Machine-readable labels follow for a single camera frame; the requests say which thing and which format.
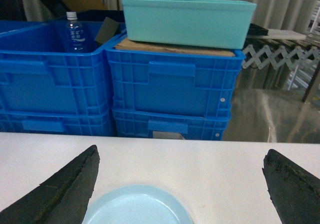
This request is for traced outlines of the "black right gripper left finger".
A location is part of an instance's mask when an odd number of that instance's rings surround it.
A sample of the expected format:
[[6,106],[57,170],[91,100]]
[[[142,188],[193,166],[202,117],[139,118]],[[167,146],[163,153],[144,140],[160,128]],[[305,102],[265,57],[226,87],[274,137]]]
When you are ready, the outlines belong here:
[[97,146],[90,146],[2,210],[1,223],[82,223],[94,191],[99,161]]

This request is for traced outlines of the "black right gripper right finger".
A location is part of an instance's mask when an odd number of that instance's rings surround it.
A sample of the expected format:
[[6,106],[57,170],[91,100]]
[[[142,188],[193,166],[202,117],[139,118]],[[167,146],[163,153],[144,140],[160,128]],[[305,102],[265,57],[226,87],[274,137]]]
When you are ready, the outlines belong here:
[[282,223],[319,223],[320,179],[278,151],[270,149],[263,174]]

